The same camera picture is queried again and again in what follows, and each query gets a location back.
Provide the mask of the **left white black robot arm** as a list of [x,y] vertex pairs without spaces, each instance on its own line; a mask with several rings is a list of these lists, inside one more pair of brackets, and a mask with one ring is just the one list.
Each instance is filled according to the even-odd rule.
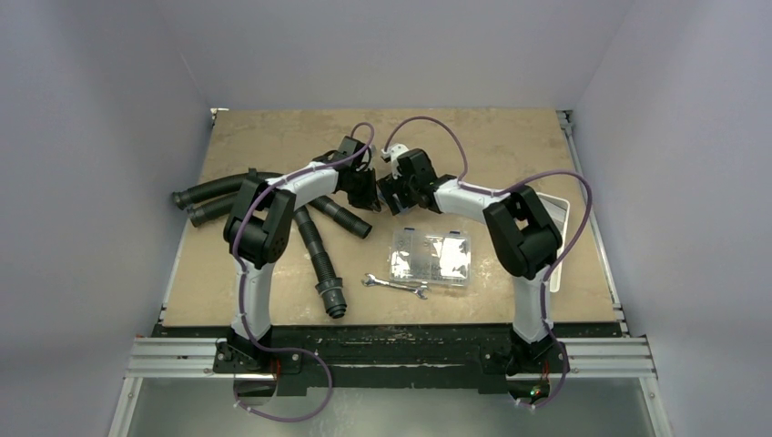
[[313,199],[343,191],[351,206],[377,208],[374,176],[364,158],[371,153],[371,139],[361,142],[346,136],[338,148],[302,168],[269,178],[251,171],[242,183],[223,239],[229,244],[237,272],[236,314],[231,329],[244,341],[237,347],[236,360],[247,371],[266,369],[271,354],[307,355],[324,363],[313,351],[271,344],[273,270],[288,246],[295,213]]

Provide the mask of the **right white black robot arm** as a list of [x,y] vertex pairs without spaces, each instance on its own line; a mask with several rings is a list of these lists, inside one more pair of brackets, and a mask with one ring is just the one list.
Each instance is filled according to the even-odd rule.
[[392,213],[418,207],[487,228],[495,256],[514,282],[513,363],[525,371],[543,363],[554,345],[547,291],[563,237],[537,193],[529,186],[505,194],[465,187],[455,176],[439,176],[420,148],[399,144],[381,157],[391,172],[377,187]]

